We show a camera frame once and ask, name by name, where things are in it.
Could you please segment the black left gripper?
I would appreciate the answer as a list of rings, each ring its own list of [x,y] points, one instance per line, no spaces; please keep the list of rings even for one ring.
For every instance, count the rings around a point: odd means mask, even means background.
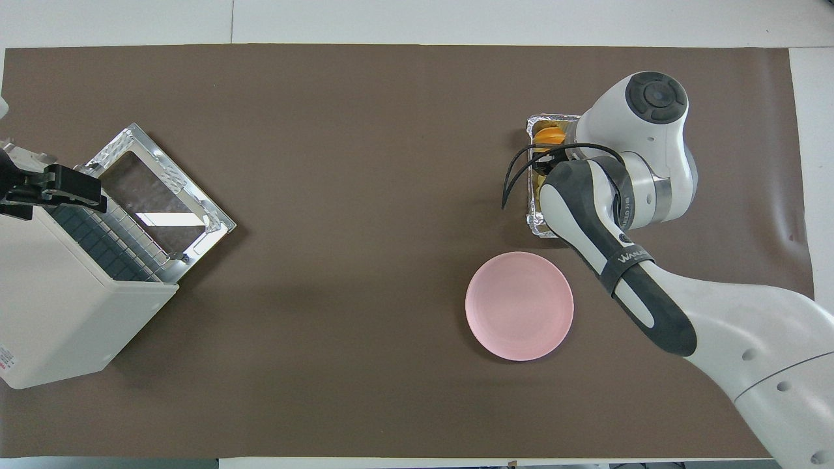
[[[33,207],[44,207],[46,202],[53,206],[83,206],[101,213],[108,209],[108,197],[102,193],[100,179],[61,164],[50,164],[39,171],[21,169],[2,152],[2,215],[33,219]]]

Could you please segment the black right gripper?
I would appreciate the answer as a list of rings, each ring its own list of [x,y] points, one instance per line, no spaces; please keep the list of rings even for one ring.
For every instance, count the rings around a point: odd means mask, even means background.
[[[569,160],[567,151],[561,147],[537,148],[536,171],[551,171],[558,163]]]

